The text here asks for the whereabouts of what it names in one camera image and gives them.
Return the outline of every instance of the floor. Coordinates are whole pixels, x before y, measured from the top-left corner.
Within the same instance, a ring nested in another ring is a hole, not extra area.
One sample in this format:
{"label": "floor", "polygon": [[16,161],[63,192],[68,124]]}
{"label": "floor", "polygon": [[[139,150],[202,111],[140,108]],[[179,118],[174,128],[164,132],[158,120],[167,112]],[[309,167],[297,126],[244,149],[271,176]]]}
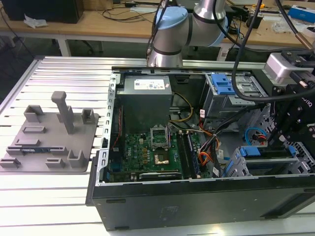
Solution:
{"label": "floor", "polygon": [[[24,44],[35,55],[60,56],[58,44],[51,39],[27,38]],[[0,102],[4,100],[14,87],[26,68],[32,62],[32,57],[23,47],[19,39],[15,38],[16,46],[10,48],[0,39]],[[146,44],[104,42],[104,52],[98,51],[98,43],[89,41],[94,48],[94,54],[90,55],[89,48],[80,40],[70,40],[69,46],[74,57],[109,57],[109,58],[144,58]],[[219,48],[198,48],[188,55],[188,47],[183,49],[183,59],[216,60]],[[227,56],[228,61],[235,60],[237,49],[232,49]],[[266,62],[268,54],[246,52],[241,61]]]}

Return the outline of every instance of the red wire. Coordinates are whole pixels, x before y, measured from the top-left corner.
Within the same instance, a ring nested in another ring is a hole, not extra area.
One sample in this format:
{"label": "red wire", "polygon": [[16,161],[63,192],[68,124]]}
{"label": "red wire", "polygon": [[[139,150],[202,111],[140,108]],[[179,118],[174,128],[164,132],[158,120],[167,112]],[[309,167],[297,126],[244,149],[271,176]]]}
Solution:
{"label": "red wire", "polygon": [[121,116],[122,116],[122,108],[119,108],[119,118],[118,118],[118,119],[119,119],[119,121],[118,121],[118,123],[119,123],[119,131],[118,131],[117,139],[115,140],[112,149],[115,147],[115,145],[116,145],[116,143],[117,143],[117,141],[118,141],[118,139],[119,139],[120,132],[121,132],[121,130],[122,130]]}

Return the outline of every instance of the logo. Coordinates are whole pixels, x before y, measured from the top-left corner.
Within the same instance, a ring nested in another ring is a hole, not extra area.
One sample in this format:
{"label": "logo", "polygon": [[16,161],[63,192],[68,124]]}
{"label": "logo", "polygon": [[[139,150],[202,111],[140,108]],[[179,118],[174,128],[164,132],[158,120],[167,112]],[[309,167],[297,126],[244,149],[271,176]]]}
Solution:
{"label": "logo", "polygon": [[313,103],[312,103],[310,100],[307,100],[307,99],[305,99],[305,98],[303,98],[303,97],[302,97],[302,99],[303,99],[303,101],[305,101],[305,103],[306,103],[309,107],[312,107]]}

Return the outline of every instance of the desk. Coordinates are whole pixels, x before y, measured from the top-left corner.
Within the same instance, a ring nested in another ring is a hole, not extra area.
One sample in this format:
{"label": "desk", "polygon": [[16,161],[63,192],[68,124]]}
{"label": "desk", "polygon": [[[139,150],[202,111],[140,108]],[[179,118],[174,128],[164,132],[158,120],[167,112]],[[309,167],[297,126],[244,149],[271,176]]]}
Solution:
{"label": "desk", "polygon": [[[263,0],[265,4],[265,8],[276,8],[273,5],[274,0]],[[304,7],[315,8],[315,2],[304,2],[304,1],[283,1],[282,5],[299,5]],[[299,40],[296,39],[293,33],[286,32],[286,33],[275,33],[272,30],[272,24],[274,22],[271,21],[264,21],[262,20],[259,28],[253,29],[251,32],[250,37],[248,38],[246,46],[253,49],[276,49],[276,48],[283,48],[283,47],[295,47],[295,48],[303,48],[303,45],[300,43]],[[246,27],[246,23],[242,22],[241,25],[241,32],[245,35],[248,31]],[[305,36],[311,43],[313,39]],[[233,44],[225,38],[222,43],[220,44],[221,49],[218,55],[218,60],[225,60],[228,50]]]}
{"label": "desk", "polygon": [[[184,66],[227,69],[233,62],[184,61]],[[103,102],[112,66],[144,66],[144,59],[61,58],[35,60],[0,105],[0,157],[25,121],[29,104],[55,112],[50,97],[55,90],[67,92],[73,112],[82,107],[100,114],[91,157],[100,146]],[[263,63],[241,62],[239,68],[262,69]],[[0,174],[1,236],[187,236],[187,235],[314,235],[315,204],[284,220],[264,220],[187,227],[106,232],[95,207],[85,206],[88,170],[69,175]]]}
{"label": "desk", "polygon": [[[264,0],[266,6],[272,6],[273,0]],[[315,8],[313,2],[300,1],[284,1],[283,4],[298,4],[305,7]],[[126,9],[114,9],[114,14],[126,11]],[[127,12],[116,18],[127,18],[135,16],[135,12]],[[146,19],[152,21],[153,14],[145,16]],[[59,43],[63,56],[71,56],[67,40],[94,40],[94,41],[115,41],[115,42],[137,42],[147,43],[151,35],[151,23],[141,21],[136,23],[121,23],[102,17],[101,12],[85,11],[82,18],[77,24],[63,24],[48,22],[48,27],[30,28],[23,22],[10,21],[6,16],[6,20],[12,29],[20,37],[34,38],[51,38],[56,39]],[[247,28],[242,24],[241,32],[245,34]],[[272,22],[262,21],[258,29],[254,29],[248,40],[248,47],[256,49],[273,49],[278,47],[302,47],[300,42],[292,33],[275,33],[271,29]],[[14,34],[5,25],[3,19],[0,19],[0,35],[14,36]],[[225,60],[228,49],[232,43],[228,39],[224,39],[220,44],[221,50],[218,60]]]}

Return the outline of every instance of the wooden table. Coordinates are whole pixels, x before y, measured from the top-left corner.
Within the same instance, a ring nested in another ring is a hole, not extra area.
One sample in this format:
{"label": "wooden table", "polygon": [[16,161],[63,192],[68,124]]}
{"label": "wooden table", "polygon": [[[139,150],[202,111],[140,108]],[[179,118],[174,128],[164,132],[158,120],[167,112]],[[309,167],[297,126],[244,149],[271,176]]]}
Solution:
{"label": "wooden table", "polygon": [[[267,7],[275,7],[273,0],[264,0]],[[284,4],[298,4],[305,7],[315,8],[315,3],[300,1],[284,1]],[[122,13],[128,9],[120,8],[111,11],[113,14]],[[127,18],[136,16],[138,13],[126,12],[121,15],[113,15],[115,18]],[[154,14],[144,16],[149,21],[153,20]],[[63,56],[70,56],[70,50],[67,43],[69,39],[76,40],[95,40],[95,41],[115,41],[115,42],[140,42],[147,43],[151,35],[151,23],[141,21],[136,23],[121,23],[105,19],[101,11],[85,11],[82,18],[77,24],[63,24],[48,22],[47,27],[30,28],[20,21],[10,21],[7,16],[6,20],[12,29],[20,37],[51,38],[56,39],[59,43]],[[271,49],[276,47],[302,47],[300,42],[292,33],[275,33],[271,29],[273,22],[262,21],[258,29],[254,29],[248,40],[248,46],[256,49]],[[247,28],[242,24],[241,32],[245,34]],[[14,36],[8,29],[3,19],[0,19],[0,35]],[[224,39],[220,44],[221,50],[218,60],[225,60],[228,49],[232,43]]]}
{"label": "wooden table", "polygon": [[[274,0],[263,0],[265,9],[270,7],[274,10],[278,10],[278,7],[273,5]],[[303,7],[309,7],[315,9],[315,2],[304,1],[283,1],[282,5],[298,5]],[[302,44],[296,39],[293,33],[276,33],[272,30],[272,21],[262,20],[259,28],[253,29],[251,35],[247,41],[246,46],[253,49],[274,49],[279,47],[303,47]],[[248,28],[246,23],[241,24],[241,33],[244,35],[247,33]],[[312,43],[314,39],[306,36],[306,38]],[[225,60],[228,50],[232,46],[232,43],[225,38],[220,45],[221,49],[218,55],[218,60]]]}

